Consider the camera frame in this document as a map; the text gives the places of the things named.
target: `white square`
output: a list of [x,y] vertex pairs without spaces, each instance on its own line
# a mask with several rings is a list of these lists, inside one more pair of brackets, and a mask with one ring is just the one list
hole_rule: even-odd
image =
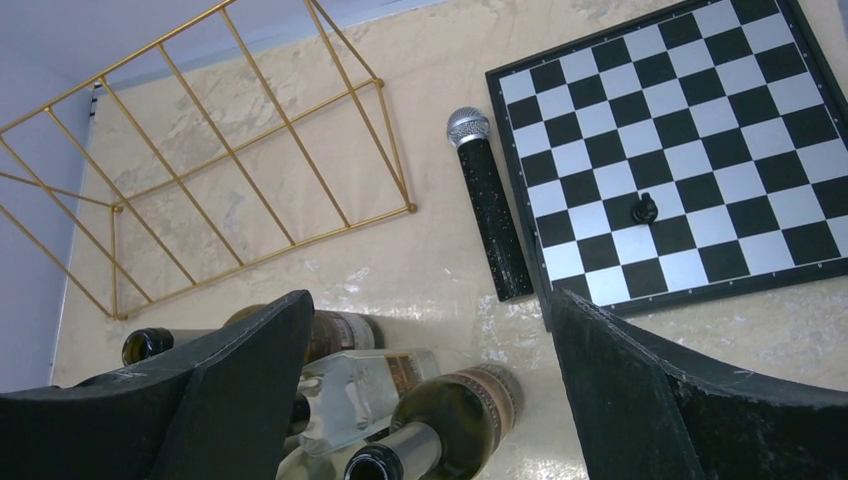
[[741,202],[766,194],[754,162],[745,162],[716,170],[715,179],[725,203]]
[[636,225],[612,232],[612,241],[615,243],[618,261],[622,265],[641,262],[657,256],[654,237],[651,235],[651,228],[647,225]]
[[648,110],[654,118],[689,107],[677,79],[648,87],[642,90],[642,93],[645,95]]
[[513,130],[512,138],[515,140],[515,149],[521,158],[551,149],[548,131],[542,122]]
[[816,81],[806,72],[770,83],[768,89],[781,115],[824,103]]
[[766,84],[763,71],[753,55],[723,63],[716,67],[716,73],[727,95],[735,95]]
[[610,233],[607,212],[602,202],[569,208],[568,216],[571,218],[571,228],[577,240]]
[[624,43],[634,62],[662,53],[666,50],[665,42],[656,25],[636,30],[624,36]]
[[789,31],[789,25],[779,13],[743,25],[742,31],[745,32],[745,38],[754,53],[765,52],[795,41]]
[[769,195],[777,224],[782,229],[824,220],[824,213],[811,185],[790,188]]
[[730,100],[727,97],[717,98],[689,109],[698,135],[707,137],[715,133],[725,132],[739,127]]
[[642,193],[651,194],[651,198],[659,207],[660,214],[657,220],[665,220],[668,218],[678,217],[686,213],[683,209],[683,201],[680,200],[680,192],[677,190],[677,185],[674,182],[663,183],[642,190]]
[[713,68],[713,57],[707,49],[707,43],[703,40],[687,43],[668,51],[674,73],[678,77],[685,77],[693,73],[702,72]]
[[713,169],[704,143],[700,140],[666,149],[665,158],[668,160],[671,177],[675,180],[695,177]]
[[542,249],[542,255],[545,257],[545,267],[551,280],[583,273],[583,260],[580,259],[577,242],[561,243]]
[[601,102],[591,107],[577,110],[577,122],[584,138],[615,130],[615,118],[612,116],[609,102]]
[[595,169],[595,181],[602,199],[614,198],[636,191],[636,181],[628,162],[618,162]]
[[839,247],[839,254],[848,257],[848,216],[831,218],[827,221],[827,225],[830,227],[836,246]]
[[751,275],[779,272],[795,266],[781,232],[768,232],[739,240]]
[[782,118],[742,127],[742,136],[754,160],[795,150]]
[[669,292],[702,287],[710,283],[697,250],[664,255],[660,257],[660,266]]
[[536,88],[533,86],[530,70],[522,70],[502,78],[501,92],[503,92],[504,103],[507,105],[535,95]]
[[662,149],[657,127],[650,119],[619,128],[618,136],[621,146],[624,147],[624,154],[630,158]]
[[561,212],[565,206],[565,195],[562,193],[562,183],[559,180],[543,183],[527,189],[530,197],[530,207],[533,216],[541,217],[551,213]]
[[610,267],[586,274],[592,303],[602,307],[630,300],[627,282],[621,267]]
[[595,63],[595,56],[592,54],[591,48],[566,55],[559,61],[562,63],[562,71],[565,73],[565,81],[568,83],[598,74],[598,64]]
[[537,95],[536,100],[539,103],[539,110],[542,112],[542,120],[550,120],[574,111],[568,85],[560,85],[545,90]]
[[724,205],[689,213],[686,218],[698,248],[736,240],[736,229]]
[[554,165],[557,167],[557,175],[560,178],[592,168],[589,151],[586,149],[586,142],[583,140],[554,147],[551,154],[554,156]]
[[798,158],[812,183],[848,175],[848,150],[841,139],[800,148]]
[[712,37],[739,26],[739,17],[730,2],[716,2],[692,12],[701,35]]
[[604,84],[608,100],[623,97],[642,89],[639,76],[636,74],[636,67],[632,63],[625,63],[620,67],[601,73],[601,83]]

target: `microphone head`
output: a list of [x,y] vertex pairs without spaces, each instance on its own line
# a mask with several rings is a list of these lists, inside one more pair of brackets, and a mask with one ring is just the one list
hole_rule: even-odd
[[489,120],[474,107],[462,107],[448,119],[448,140],[454,147],[471,140],[489,138],[489,131]]

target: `black chess piece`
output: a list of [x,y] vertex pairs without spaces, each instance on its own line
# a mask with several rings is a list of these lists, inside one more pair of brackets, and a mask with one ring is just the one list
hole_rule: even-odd
[[651,194],[643,193],[642,199],[636,202],[636,205],[633,205],[631,213],[633,214],[633,220],[636,220],[636,223],[644,223],[647,225],[654,223],[654,220],[657,219],[657,215],[659,215],[660,211],[657,209],[657,204],[654,202],[654,199],[651,198]]

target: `black and white checkered board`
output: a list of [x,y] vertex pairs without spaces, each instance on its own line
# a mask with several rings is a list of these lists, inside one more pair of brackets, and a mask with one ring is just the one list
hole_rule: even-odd
[[687,2],[489,73],[547,291],[633,313],[848,272],[844,113],[788,10]]

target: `marble floor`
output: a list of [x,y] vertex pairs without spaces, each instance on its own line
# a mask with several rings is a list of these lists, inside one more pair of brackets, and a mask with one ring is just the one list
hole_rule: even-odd
[[[69,288],[54,382],[72,385],[120,366],[130,331],[148,327],[216,328],[233,312],[293,289],[308,289],[317,308],[375,315],[391,347],[434,348],[449,370],[461,361],[498,361],[526,391],[526,408],[482,479],[587,478],[550,336],[538,302],[499,303],[467,198],[456,153],[444,135],[450,113],[475,105],[491,115],[484,73],[505,63],[673,3],[669,0],[451,0],[346,30],[386,81],[389,112],[410,193],[419,206],[338,238],[295,250],[243,273],[143,310],[126,321],[104,317]],[[843,90],[848,42],[836,0],[802,0]],[[346,65],[353,62],[342,55]],[[290,114],[342,91],[316,39],[257,54]],[[353,74],[354,83],[364,80]],[[240,143],[279,122],[247,64],[240,59],[186,74],[227,141]],[[119,92],[163,155],[184,171],[223,152],[173,78]],[[363,90],[369,112],[379,105]],[[127,192],[167,178],[150,150],[109,97],[98,102],[90,151]],[[352,221],[403,205],[350,101],[298,123],[318,167]],[[494,150],[500,151],[496,140]],[[297,238],[338,227],[290,135],[240,154],[281,220]],[[193,177],[187,188],[234,250],[257,258],[285,245],[276,223],[232,162]],[[111,198],[89,172],[87,195]],[[177,188],[138,205],[186,268],[199,278],[234,265],[232,255]],[[81,216],[108,244],[109,216],[83,206]],[[126,214],[118,218],[122,262],[149,293],[185,285],[185,278]],[[108,262],[78,237],[72,270],[108,304]],[[141,297],[121,280],[122,306]],[[631,319],[635,324],[740,367],[817,386],[848,389],[848,279],[835,279]]]

